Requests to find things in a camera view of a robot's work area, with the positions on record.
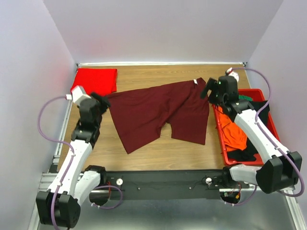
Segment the maroon t shirt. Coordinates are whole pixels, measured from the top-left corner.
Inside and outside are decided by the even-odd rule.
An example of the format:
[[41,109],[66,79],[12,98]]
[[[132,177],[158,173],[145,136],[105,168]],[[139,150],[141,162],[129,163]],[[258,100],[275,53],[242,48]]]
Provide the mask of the maroon t shirt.
[[160,138],[171,125],[173,139],[204,145],[209,117],[201,98],[203,78],[108,95],[110,113],[127,154]]

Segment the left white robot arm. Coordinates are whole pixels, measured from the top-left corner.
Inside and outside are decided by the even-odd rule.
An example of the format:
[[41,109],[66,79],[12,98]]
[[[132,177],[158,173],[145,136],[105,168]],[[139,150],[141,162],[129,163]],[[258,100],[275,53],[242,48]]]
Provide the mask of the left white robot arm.
[[36,195],[40,223],[54,229],[76,226],[81,206],[89,193],[104,183],[105,169],[91,166],[80,176],[85,160],[93,151],[100,135],[103,114],[111,107],[107,97],[97,93],[73,93],[65,96],[79,109],[79,120],[70,142],[58,140],[69,150],[60,171],[46,191]]

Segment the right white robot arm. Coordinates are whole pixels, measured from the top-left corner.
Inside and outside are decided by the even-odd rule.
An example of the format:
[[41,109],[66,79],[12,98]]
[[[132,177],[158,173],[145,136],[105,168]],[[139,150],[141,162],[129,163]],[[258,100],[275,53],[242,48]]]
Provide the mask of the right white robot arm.
[[260,112],[254,109],[250,101],[239,99],[234,77],[210,78],[201,93],[201,98],[205,97],[242,129],[262,159],[261,167],[244,164],[230,166],[229,175],[233,181],[254,184],[267,194],[300,183],[301,190],[296,195],[304,193],[305,184],[300,173],[302,156],[281,144],[259,119]]

